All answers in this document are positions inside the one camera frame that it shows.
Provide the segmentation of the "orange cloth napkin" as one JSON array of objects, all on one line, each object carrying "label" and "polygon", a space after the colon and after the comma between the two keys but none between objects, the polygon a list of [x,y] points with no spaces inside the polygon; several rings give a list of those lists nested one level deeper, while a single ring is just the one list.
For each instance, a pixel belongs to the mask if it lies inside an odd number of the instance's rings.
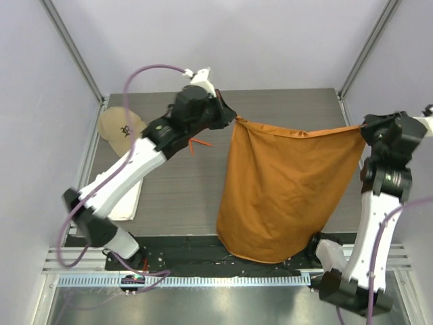
[{"label": "orange cloth napkin", "polygon": [[236,118],[217,217],[232,255],[281,263],[320,232],[365,148],[358,126],[303,131]]}]

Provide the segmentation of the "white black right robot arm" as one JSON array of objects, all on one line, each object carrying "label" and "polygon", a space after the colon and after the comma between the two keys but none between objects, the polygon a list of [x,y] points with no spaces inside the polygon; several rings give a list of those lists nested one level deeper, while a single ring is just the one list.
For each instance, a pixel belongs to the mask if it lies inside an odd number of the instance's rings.
[{"label": "white black right robot arm", "polygon": [[371,148],[360,179],[361,221],[349,258],[342,245],[324,233],[312,236],[305,253],[313,267],[323,268],[320,280],[311,282],[322,301],[366,318],[392,309],[385,294],[386,264],[396,223],[405,207],[413,178],[408,167],[421,141],[432,136],[432,107],[421,117],[406,112],[368,114],[360,128]]}]

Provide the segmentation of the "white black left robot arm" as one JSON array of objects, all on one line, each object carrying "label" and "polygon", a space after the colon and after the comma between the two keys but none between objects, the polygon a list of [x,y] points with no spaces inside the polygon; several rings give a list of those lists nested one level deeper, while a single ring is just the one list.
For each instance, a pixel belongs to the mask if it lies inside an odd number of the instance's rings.
[{"label": "white black left robot arm", "polygon": [[145,250],[108,215],[136,183],[186,148],[191,138],[205,129],[223,129],[236,116],[220,91],[208,93],[197,85],[182,88],[166,113],[148,123],[134,147],[110,167],[107,175],[82,190],[64,192],[64,202],[88,246],[104,248],[128,269],[139,269]]}]

